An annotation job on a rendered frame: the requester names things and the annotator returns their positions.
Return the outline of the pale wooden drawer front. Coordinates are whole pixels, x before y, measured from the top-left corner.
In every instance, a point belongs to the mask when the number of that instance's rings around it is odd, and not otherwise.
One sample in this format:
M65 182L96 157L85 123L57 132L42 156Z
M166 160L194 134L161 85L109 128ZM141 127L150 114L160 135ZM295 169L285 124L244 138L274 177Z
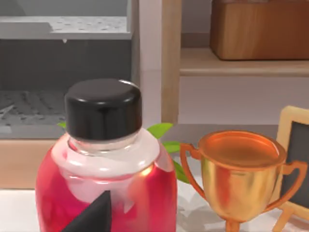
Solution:
M0 139L0 189L33 189L38 167L55 142Z

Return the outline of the green leafy plant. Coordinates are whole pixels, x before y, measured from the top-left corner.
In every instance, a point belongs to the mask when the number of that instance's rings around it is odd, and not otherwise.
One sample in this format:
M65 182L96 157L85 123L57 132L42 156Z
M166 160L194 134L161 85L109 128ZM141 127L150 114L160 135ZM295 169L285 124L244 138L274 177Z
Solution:
M127 136L141 130L141 122L123 122L116 119L106 122L92 122L83 123L80 127L83 132L93 129L95 135L92 139L119 139L121 136ZM120 171L119 174L108 174L106 170L99 170L97 173L92 173L94 168L85 169L83 164L72 163L67 159L70 151L77 154L76 147L69 147L69 136L63 135L51 150L51 156L54 162L62 169L69 171L82 179L93 179L103 182L116 182L127 180L131 177L144 178L147 182L173 182L177 179L187 183L188 180L184 176L183 168L169 157L170 153L178 152L180 150L180 142L166 141L157 142L160 146L156 148L154 153L151 153L150 148L147 147L145 151L139 152L134 145L127 147L122 163L112 163L111 156L98 157L95 159L95 164L104 164L112 171ZM127 173L124 170L124 165L129 164L130 161L137 163L144 158L151 156L151 165L145 164L139 173Z

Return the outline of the brown wooden box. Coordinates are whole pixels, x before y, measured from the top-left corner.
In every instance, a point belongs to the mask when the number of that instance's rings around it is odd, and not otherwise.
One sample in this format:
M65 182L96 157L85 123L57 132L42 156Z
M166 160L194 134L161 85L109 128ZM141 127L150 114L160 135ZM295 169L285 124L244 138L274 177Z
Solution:
M309 60L309 0L212 0L210 49L222 60Z

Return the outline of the open wooden shelf unit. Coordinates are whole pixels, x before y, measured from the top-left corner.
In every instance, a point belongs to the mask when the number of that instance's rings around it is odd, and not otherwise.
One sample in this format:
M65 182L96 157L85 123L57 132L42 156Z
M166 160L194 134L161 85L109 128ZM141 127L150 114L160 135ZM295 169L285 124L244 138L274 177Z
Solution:
M309 78L309 61L221 61L208 48L181 48L182 0L161 0L161 120L177 123L180 77Z

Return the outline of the gold trophy cup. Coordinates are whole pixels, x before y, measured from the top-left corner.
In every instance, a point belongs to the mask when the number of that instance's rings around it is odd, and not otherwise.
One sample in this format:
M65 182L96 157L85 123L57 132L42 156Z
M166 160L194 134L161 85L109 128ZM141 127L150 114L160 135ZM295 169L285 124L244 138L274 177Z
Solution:
M182 143L183 171L196 192L225 220L225 232L239 232L240 224L288 201L307 173L302 161L286 163L287 154L275 140L242 130L203 136L198 146ZM281 174L299 170L296 181L272 201Z

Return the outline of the red bottle with black cap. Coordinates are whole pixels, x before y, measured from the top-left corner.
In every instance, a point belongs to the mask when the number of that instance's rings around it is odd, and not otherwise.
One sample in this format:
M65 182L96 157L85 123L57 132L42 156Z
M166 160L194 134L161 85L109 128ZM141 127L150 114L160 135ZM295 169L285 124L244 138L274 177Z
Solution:
M122 163L127 147L137 151L150 148L151 153L160 146L150 132L141 130L119 139L92 139L93 129L83 132L83 123L106 122L113 119L142 123L142 96L132 82L116 79L82 81L69 88L65 95L66 133L68 146L78 153L68 153L67 159L83 164L92 173L106 170L119 174L104 164L95 164L98 157L111 156L112 163ZM38 169L35 200L40 232L61 232L80 215L99 195L110 191L112 202L111 232L176 232L177 180L173 182L147 182L131 177L116 182L82 179L60 168L51 156L50 148ZM139 173L152 157L124 165L127 173Z

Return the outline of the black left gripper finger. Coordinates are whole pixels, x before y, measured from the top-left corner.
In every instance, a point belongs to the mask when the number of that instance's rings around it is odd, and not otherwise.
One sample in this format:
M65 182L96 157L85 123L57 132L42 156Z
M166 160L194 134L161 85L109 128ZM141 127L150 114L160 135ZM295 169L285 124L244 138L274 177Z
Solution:
M99 195L61 232L111 232L112 202L110 191Z

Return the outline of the wooden framed blackboard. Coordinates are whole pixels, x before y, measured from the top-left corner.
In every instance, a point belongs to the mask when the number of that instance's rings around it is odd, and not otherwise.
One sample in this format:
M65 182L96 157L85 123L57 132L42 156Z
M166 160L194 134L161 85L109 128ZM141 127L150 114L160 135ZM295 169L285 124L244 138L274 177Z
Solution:
M279 207L282 214L273 232L282 232L292 215L309 221L309 109L284 107L276 140L287 152L287 163L302 161L308 165L301 187L289 201Z

